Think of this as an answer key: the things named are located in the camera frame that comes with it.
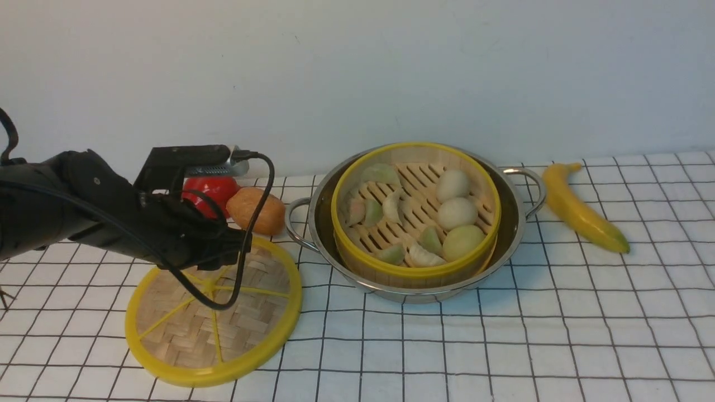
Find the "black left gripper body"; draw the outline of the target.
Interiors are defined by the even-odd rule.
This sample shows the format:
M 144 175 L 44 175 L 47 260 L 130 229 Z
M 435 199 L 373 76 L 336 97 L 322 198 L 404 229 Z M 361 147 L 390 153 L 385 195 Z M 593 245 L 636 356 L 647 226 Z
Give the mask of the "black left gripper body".
M 141 193 L 138 223 L 141 237 L 152 248 L 143 250 L 141 259 L 163 269 L 215 271 L 237 263 L 252 244 L 250 232 L 210 219 L 172 194 Z

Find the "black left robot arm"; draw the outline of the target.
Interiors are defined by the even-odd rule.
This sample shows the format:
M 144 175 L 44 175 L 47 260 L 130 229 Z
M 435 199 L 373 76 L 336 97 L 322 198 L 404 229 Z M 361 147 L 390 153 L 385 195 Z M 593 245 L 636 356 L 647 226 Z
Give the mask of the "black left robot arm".
M 232 265 L 252 235 L 205 216 L 183 197 L 187 168 L 202 161 L 178 147 L 153 149 L 135 181 L 92 150 L 5 165 L 2 259 L 71 240 L 163 269 Z

